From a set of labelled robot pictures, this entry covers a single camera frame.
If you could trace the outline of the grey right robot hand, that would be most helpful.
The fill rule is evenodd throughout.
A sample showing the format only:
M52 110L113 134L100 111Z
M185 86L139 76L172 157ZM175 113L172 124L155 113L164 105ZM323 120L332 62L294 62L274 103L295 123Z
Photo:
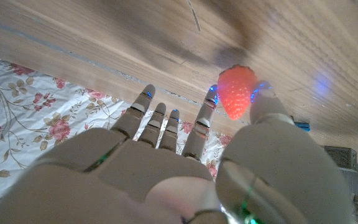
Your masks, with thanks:
M329 154L296 127L266 81L252 88L250 120L222 153L201 162L218 96L212 86L181 154L178 111L163 124L148 85L111 129L55 146L0 201L0 223L351 223L351 194Z

